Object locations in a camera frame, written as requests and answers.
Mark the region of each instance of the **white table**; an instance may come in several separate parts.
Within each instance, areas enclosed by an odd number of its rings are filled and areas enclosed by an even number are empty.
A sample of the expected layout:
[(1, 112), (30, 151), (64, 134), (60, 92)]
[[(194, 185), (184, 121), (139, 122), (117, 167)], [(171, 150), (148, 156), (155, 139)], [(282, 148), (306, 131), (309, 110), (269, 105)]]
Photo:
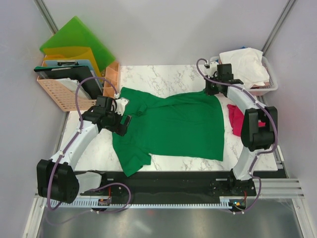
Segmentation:
[[(197, 73), (194, 65), (123, 66), (121, 67), (121, 87), (123, 86), (166, 98), (179, 93), (201, 91), (205, 87), (205, 81)], [(222, 106), (225, 129), (222, 162), (201, 158), (171, 158), (153, 155), (151, 165), (143, 166), (140, 171), (228, 171), (233, 168), (243, 145), (240, 137), (232, 134), (227, 108), (227, 104), (233, 104), (232, 101), (224, 96), (218, 96), (218, 99)], [(78, 119), (77, 112), (70, 112), (62, 145), (74, 132)], [(98, 134), (79, 159), (75, 170), (122, 171), (112, 147), (111, 132), (103, 129)], [(276, 171), (274, 155), (260, 155), (255, 170)]]

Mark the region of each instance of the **gray wall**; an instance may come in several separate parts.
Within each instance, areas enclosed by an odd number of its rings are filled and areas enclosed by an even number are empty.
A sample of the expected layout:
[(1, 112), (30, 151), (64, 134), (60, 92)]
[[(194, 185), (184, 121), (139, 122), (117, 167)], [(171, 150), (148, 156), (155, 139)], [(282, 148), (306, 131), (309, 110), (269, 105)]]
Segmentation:
[(317, 221), (317, 1), (299, 0), (267, 54), (279, 89), (279, 140), (288, 171), (300, 179)]
[(63, 112), (37, 84), (51, 35), (32, 0), (0, 7), (0, 237), (19, 238), (36, 192), (36, 164), (53, 152)]
[(44, 0), (57, 26), (77, 15), (122, 65), (195, 64), (261, 49), (287, 0)]

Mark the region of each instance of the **white laundry basket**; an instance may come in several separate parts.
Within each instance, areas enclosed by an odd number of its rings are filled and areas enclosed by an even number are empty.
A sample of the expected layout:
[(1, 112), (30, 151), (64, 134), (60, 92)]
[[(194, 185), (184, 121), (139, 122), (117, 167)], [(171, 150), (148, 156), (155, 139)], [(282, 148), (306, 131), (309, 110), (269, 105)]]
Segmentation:
[[(219, 56), (215, 56), (212, 57), (210, 61), (219, 61), (219, 59)], [(269, 86), (248, 89), (248, 91), (254, 96), (263, 96), (269, 91), (275, 91), (276, 89), (278, 89), (275, 73), (273, 72), (271, 65), (267, 61), (267, 58), (265, 58), (264, 56), (262, 57), (262, 65), (266, 68), (269, 74)]]

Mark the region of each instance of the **white vent strip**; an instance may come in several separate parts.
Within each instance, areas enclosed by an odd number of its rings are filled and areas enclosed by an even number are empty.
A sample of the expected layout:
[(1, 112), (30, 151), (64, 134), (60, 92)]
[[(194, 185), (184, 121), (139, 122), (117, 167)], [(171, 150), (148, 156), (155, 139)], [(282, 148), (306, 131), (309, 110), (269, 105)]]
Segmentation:
[[(58, 201), (51, 200), (51, 206), (56, 206)], [(62, 203), (60, 207), (72, 208), (120, 208), (124, 204), (111, 204), (110, 206), (101, 206), (98, 204), (97, 198), (76, 198), (71, 204)], [(230, 209), (229, 199), (221, 199), (220, 203), (205, 203), (205, 204), (130, 204), (128, 208), (213, 208), (213, 209)]]

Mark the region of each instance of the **plastic basket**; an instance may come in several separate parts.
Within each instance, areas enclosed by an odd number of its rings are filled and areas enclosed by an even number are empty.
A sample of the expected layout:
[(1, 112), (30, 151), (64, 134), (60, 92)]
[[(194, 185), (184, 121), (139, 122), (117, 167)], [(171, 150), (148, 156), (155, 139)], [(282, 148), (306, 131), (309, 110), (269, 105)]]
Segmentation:
[[(219, 61), (219, 57), (212, 57), (210, 61)], [(267, 61), (267, 58), (265, 58), (264, 56), (262, 57), (262, 65), (266, 68), (267, 73), (269, 74), (269, 86), (248, 89), (248, 91), (254, 96), (263, 96), (265, 93), (268, 93), (269, 91), (275, 91), (278, 89), (275, 73), (273, 72), (271, 65)]]
[[(120, 65), (118, 62), (113, 62), (106, 68), (106, 79), (111, 81), (116, 89), (119, 88), (120, 84)], [(56, 102), (56, 104), (64, 111), (75, 111), (75, 94), (68, 88), (62, 85), (55, 79), (40, 79), (37, 78), (37, 82), (44, 88), (49, 96)], [(114, 89), (110, 85), (105, 83), (104, 96), (113, 97)], [(89, 100), (78, 97), (78, 106), (80, 110), (88, 110), (91, 106), (96, 104), (96, 100)]]

